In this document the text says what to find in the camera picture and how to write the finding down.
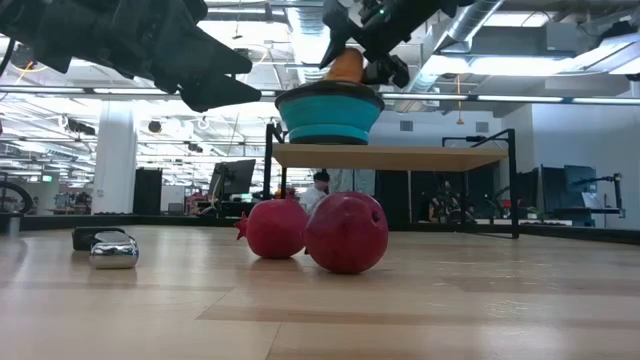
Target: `teal bowl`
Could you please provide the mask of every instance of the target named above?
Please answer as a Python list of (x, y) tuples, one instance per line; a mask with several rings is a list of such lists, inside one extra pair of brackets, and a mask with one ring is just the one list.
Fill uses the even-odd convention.
[(362, 84), (325, 80), (287, 91), (276, 108), (292, 144), (366, 145), (384, 101)]

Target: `shelf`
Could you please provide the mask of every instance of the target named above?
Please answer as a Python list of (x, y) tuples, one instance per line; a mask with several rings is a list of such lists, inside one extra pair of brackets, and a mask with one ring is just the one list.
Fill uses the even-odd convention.
[(475, 148), (274, 144), (287, 168), (461, 172), (508, 157), (506, 150)]

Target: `white pillar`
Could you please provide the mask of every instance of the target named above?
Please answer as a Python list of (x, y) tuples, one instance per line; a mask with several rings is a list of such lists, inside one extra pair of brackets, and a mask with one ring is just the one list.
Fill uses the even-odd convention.
[(56, 208), (56, 195), (60, 191), (60, 173), (42, 172), (42, 181), (35, 196), (38, 197), (38, 215), (53, 215)]
[(94, 214), (133, 211), (137, 147), (133, 104), (103, 101), (91, 205)]

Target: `red pomegranate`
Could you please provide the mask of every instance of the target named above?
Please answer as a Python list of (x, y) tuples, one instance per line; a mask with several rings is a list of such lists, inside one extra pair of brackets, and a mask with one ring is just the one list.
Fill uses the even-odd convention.
[(338, 274), (358, 274), (380, 261), (389, 229), (382, 207), (372, 197), (336, 193), (316, 206), (304, 240), (318, 265)]
[(294, 199), (258, 203), (247, 218), (235, 226), (238, 240), (245, 237), (256, 255), (266, 259), (286, 259), (304, 248), (304, 227), (308, 215)]

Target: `wooden floor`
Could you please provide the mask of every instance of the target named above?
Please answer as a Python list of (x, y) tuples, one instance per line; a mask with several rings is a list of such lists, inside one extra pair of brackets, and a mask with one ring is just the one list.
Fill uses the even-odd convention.
[(136, 270), (92, 271), (70, 231), (0, 238), (1, 359), (640, 359), (638, 247), (394, 233), (337, 276), (232, 229), (126, 229)]

